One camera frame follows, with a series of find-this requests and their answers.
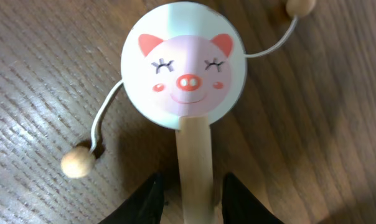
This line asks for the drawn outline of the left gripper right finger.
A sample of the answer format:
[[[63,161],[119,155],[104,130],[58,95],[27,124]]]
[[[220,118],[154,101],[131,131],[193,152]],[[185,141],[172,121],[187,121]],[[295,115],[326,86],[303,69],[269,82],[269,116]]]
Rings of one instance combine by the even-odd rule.
[[[283,224],[231,172],[223,178],[224,224]]]

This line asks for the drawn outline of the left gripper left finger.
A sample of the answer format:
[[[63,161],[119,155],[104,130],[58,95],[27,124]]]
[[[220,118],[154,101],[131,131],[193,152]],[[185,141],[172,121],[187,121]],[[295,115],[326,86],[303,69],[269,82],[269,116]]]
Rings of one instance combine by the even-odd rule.
[[[160,224],[163,208],[163,177],[154,173],[99,224]]]

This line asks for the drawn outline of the pig face rattle drum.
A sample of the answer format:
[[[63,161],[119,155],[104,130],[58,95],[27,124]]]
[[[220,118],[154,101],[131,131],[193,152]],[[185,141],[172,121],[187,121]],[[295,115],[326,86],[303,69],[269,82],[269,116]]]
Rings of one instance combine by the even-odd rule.
[[[142,115],[176,132],[184,221],[213,223],[210,125],[238,100],[249,58],[234,26],[203,4],[173,2],[149,11],[126,38],[121,79],[93,120],[90,147],[66,153],[63,173],[77,179],[93,169],[101,118],[124,88]]]

